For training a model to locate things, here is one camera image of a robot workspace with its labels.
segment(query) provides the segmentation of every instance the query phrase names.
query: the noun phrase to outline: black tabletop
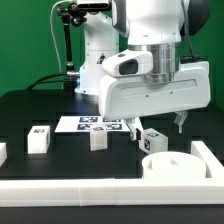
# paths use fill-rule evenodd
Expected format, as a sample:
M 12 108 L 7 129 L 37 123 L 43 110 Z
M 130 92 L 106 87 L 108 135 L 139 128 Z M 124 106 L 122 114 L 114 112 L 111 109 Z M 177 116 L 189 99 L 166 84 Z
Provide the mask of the black tabletop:
M 0 98 L 0 142 L 7 161 L 0 180 L 140 178 L 145 154 L 128 132 L 110 132 L 108 149 L 91 152 L 89 133 L 54 133 L 61 116 L 95 116 L 97 104 L 61 90 L 13 91 Z M 190 152 L 202 140 L 223 163 L 224 112 L 213 104 L 192 110 L 177 133 L 175 114 L 141 118 L 143 127 L 169 137 L 169 150 Z M 27 135 L 34 125 L 50 125 L 47 154 L 28 155 Z M 2 223 L 223 223 L 222 205 L 1 208 Z

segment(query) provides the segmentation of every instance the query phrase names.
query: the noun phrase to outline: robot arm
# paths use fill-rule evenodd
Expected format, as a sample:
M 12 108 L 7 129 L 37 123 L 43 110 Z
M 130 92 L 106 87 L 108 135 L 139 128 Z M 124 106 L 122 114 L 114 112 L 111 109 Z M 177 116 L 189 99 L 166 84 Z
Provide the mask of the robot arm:
M 103 117 L 132 119 L 176 112 L 180 118 L 176 123 L 181 126 L 186 118 L 181 111 L 207 106 L 208 62 L 192 58 L 180 63 L 181 30 L 184 20 L 188 22 L 183 9 L 190 11 L 195 2 L 198 1 L 112 1 L 114 26 L 121 33 L 128 33 L 128 50 L 103 63 L 107 74 L 100 86 L 99 111 Z M 126 18 L 118 16 L 119 4 L 125 6 Z M 206 20 L 205 16 L 198 30 Z

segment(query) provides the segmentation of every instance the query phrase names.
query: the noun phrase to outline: white cube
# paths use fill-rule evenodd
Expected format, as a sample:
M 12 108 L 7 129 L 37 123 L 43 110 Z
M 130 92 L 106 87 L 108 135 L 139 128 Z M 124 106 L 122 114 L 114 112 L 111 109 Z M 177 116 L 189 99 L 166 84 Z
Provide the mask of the white cube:
M 0 167 L 7 159 L 6 144 L 0 143 Z
M 91 151 L 107 149 L 107 129 L 104 124 L 91 125 L 90 149 Z
M 148 154 L 168 151 L 168 137 L 153 128 L 143 132 L 141 141 L 141 146 L 144 148 L 143 151 L 146 151 Z
M 28 134 L 28 154 L 46 153 L 50 144 L 50 126 L 33 126 Z

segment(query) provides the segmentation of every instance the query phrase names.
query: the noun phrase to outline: green background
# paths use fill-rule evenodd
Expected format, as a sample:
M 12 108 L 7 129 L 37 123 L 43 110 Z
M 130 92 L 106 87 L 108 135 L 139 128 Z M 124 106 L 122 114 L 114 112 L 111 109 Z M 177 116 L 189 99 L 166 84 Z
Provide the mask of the green background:
M 50 11 L 56 0 L 1 0 L 0 4 L 0 95 L 25 89 L 37 79 L 59 71 L 50 32 Z M 224 1 L 211 0 L 211 17 L 205 27 L 192 37 L 196 54 L 210 61 L 212 102 L 224 109 Z M 59 51 L 65 68 L 63 27 L 54 14 Z M 77 68 L 84 61 L 82 28 L 72 28 L 73 57 Z M 120 50 L 127 40 L 120 38 Z M 183 55 L 188 54 L 183 41 Z M 61 88 L 60 84 L 38 88 Z

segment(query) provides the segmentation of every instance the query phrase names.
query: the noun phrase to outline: white border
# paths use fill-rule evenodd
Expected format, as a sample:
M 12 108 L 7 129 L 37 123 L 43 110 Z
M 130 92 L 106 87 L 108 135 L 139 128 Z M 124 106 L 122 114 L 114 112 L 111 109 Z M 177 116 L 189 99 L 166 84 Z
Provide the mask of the white border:
M 0 206 L 224 204 L 223 166 L 201 141 L 191 154 L 204 160 L 207 178 L 0 181 Z

